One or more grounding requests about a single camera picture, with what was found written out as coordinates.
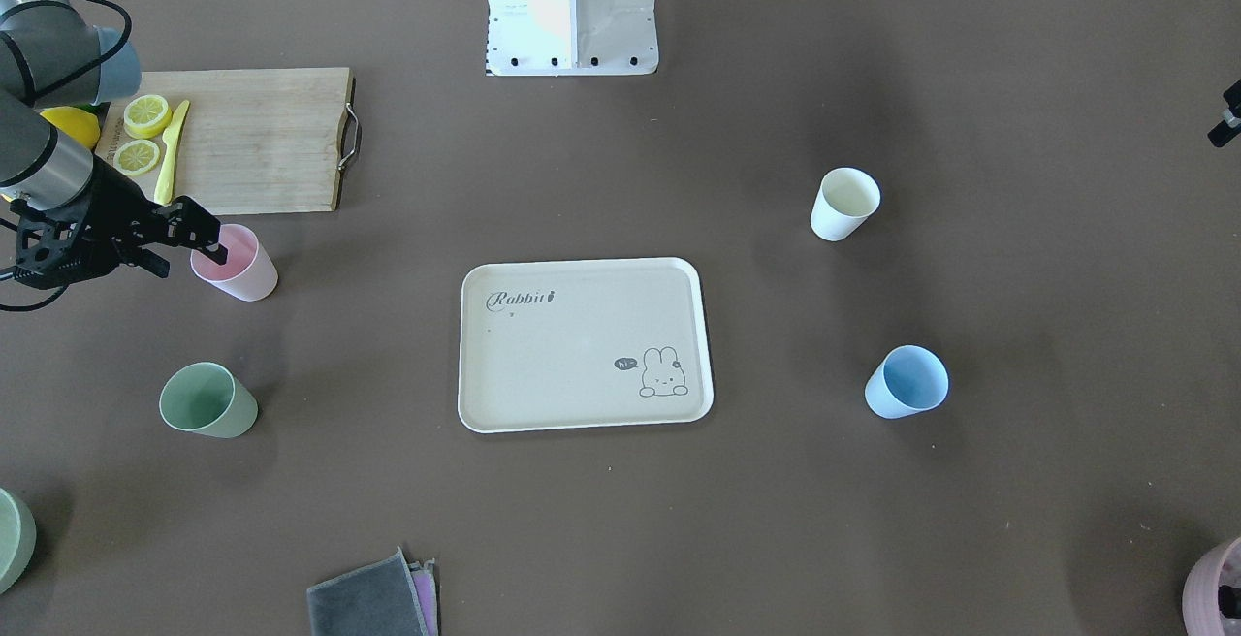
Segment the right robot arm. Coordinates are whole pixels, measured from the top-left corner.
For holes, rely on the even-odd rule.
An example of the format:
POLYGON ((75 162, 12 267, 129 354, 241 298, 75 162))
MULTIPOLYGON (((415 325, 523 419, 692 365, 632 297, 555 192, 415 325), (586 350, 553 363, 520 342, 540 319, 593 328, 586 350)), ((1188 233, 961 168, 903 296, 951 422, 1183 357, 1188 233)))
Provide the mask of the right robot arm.
POLYGON ((2 0, 1 186, 15 216, 14 263, 2 277, 60 294, 120 265, 168 277, 151 243, 225 265, 221 224, 195 200, 151 202, 129 176, 55 128, 40 109, 98 106, 137 93, 132 27, 84 22, 72 0, 2 0))

